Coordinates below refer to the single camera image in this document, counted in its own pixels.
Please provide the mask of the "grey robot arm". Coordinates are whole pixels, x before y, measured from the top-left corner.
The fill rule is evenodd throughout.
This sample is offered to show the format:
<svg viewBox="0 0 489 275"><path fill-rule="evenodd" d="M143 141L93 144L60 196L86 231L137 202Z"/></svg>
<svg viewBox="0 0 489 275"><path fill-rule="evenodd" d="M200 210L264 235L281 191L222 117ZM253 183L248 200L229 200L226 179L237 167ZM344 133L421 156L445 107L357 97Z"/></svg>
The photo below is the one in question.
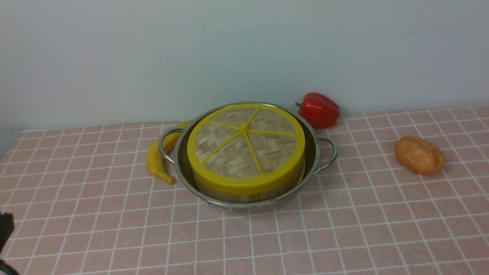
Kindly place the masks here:
<svg viewBox="0 0 489 275"><path fill-rule="evenodd" d="M14 232L15 222L14 216L8 212L0 214L0 253L4 249L11 234ZM19 275L19 272L9 265L5 260L0 258L0 273L1 275Z"/></svg>

